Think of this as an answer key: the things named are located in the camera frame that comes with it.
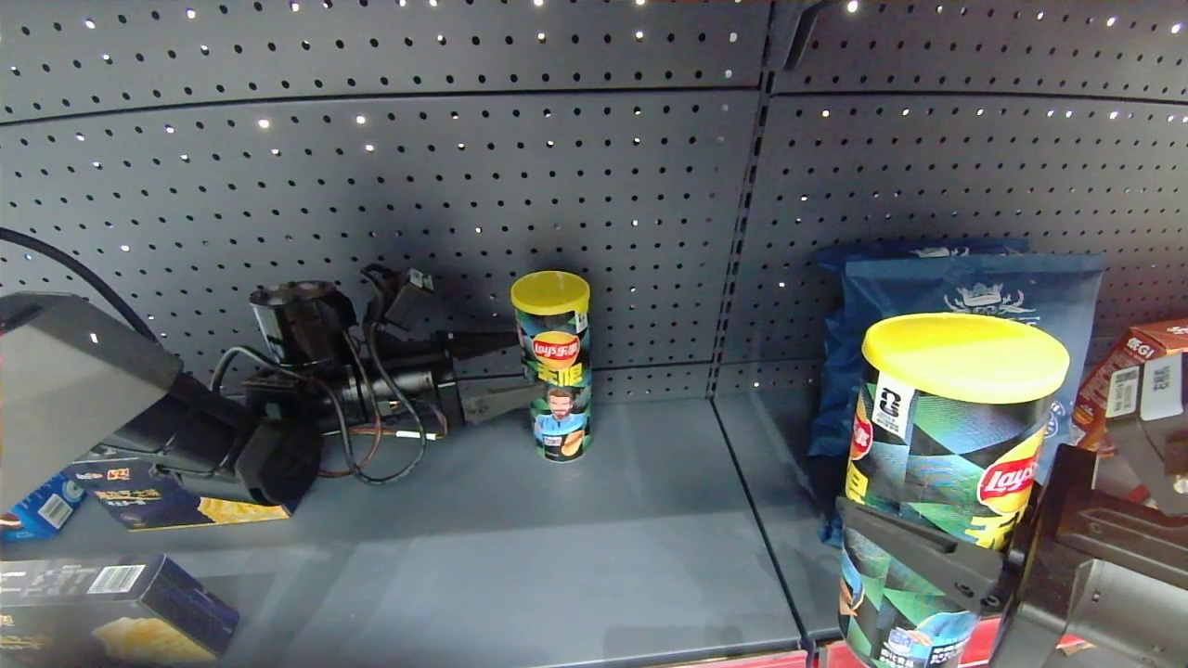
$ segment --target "cartoon face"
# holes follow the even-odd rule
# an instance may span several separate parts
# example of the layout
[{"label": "cartoon face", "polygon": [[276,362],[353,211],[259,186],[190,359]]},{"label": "cartoon face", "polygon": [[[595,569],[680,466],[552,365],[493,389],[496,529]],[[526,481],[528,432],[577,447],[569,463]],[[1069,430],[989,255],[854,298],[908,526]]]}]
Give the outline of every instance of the cartoon face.
[{"label": "cartoon face", "polygon": [[574,410],[574,398],[549,396],[549,410],[552,411],[554,420],[560,422],[569,417],[569,414]]}]

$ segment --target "black box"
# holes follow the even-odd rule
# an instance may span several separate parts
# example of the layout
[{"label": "black box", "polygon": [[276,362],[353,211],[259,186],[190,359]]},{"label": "black box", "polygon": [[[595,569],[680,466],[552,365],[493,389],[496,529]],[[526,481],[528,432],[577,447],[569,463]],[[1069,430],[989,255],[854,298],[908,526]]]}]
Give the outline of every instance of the black box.
[{"label": "black box", "polygon": [[63,471],[128,530],[287,519],[297,502],[255,505],[200,497],[143,459],[89,453]]},{"label": "black box", "polygon": [[0,563],[0,656],[26,666],[214,661],[238,623],[163,554]]}]

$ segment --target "shelf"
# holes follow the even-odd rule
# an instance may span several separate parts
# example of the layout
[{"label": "shelf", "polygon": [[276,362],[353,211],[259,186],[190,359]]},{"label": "shelf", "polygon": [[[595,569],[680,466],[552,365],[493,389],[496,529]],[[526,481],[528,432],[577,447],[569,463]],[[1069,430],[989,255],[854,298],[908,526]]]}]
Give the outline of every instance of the shelf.
[{"label": "shelf", "polygon": [[839,637],[841,553],[817,536],[821,517],[796,459],[808,446],[814,392],[781,389],[727,395],[714,399],[714,405],[804,632],[813,639]]},{"label": "shelf", "polygon": [[504,416],[431,443],[391,486],[320,480],[287,521],[129,534],[91,500],[5,559],[169,553],[240,610],[228,666],[655,664],[796,648],[710,403],[600,407],[594,427],[590,452],[556,465],[523,415]]}]

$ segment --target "blue snack package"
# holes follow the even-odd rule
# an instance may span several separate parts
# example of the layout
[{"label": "blue snack package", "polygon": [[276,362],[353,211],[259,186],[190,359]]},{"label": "blue snack package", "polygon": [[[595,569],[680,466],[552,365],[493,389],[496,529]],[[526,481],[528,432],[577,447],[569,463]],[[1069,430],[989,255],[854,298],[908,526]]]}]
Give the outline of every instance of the blue snack package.
[{"label": "blue snack package", "polygon": [[841,271],[857,260],[891,260],[899,258],[952,258],[962,256],[1001,256],[1025,253],[1026,239],[892,239],[890,241],[855,241],[838,244],[813,253],[813,261],[829,271]]},{"label": "blue snack package", "polygon": [[1056,338],[1072,364],[1053,397],[1040,449],[1035,480],[1042,484],[1056,448],[1072,442],[1072,409],[1105,267],[1104,256],[1042,253],[853,261],[842,276],[845,320],[865,332],[896,315],[972,313],[1023,322]]},{"label": "blue snack package", "polygon": [[82,504],[84,496],[82,487],[58,473],[4,513],[0,542],[52,538]]},{"label": "blue snack package", "polygon": [[[814,253],[813,261],[840,275],[848,263],[859,260],[915,258],[930,261],[971,254],[1000,256],[1026,251],[1026,239],[899,239],[829,246]],[[849,321],[843,309],[826,316],[821,408],[813,420],[809,456],[840,456],[849,452],[854,402],[862,378],[862,336],[881,317],[870,322]]]}]

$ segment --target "blue chip bag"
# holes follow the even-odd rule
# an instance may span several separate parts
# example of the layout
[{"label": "blue chip bag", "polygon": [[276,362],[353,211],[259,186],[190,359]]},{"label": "blue chip bag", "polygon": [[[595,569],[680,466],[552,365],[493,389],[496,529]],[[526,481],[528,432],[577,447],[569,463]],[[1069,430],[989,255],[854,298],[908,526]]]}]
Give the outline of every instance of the blue chip bag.
[{"label": "blue chip bag", "polygon": [[[1028,251],[1026,239],[923,239],[892,240],[877,244],[840,244],[821,248],[813,261],[839,275],[851,261],[965,257],[971,254],[1018,254]],[[813,421],[809,455],[840,456],[849,452],[851,422],[858,384],[862,379],[862,336],[866,329],[883,317],[870,320],[846,317],[843,309],[826,316],[824,368],[821,373],[821,409]]]},{"label": "blue chip bag", "polygon": [[843,319],[865,333],[896,315],[972,313],[1023,322],[1056,338],[1072,364],[1053,397],[1036,466],[1035,479],[1044,483],[1057,446],[1072,442],[1070,415],[1105,267],[1104,256],[1040,253],[851,261],[842,275]]}]

